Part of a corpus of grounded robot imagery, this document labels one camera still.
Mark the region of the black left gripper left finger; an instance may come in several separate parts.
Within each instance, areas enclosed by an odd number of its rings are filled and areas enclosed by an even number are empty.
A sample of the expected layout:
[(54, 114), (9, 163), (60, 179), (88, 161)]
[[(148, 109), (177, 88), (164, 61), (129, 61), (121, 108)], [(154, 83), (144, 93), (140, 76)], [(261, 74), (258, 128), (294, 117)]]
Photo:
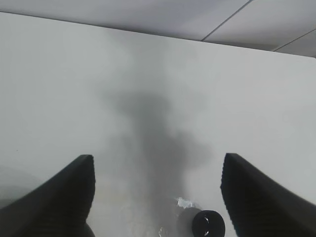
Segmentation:
[(92, 155), (80, 155), (44, 184), (0, 210), (2, 237), (92, 237)]

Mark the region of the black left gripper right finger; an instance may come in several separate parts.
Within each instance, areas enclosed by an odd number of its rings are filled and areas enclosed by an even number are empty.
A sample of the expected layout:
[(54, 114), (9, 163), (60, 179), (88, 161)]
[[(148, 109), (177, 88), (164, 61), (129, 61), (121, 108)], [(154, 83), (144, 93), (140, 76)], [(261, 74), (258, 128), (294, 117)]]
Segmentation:
[(314, 237), (316, 206), (238, 154), (224, 158), (221, 193), (239, 237)]

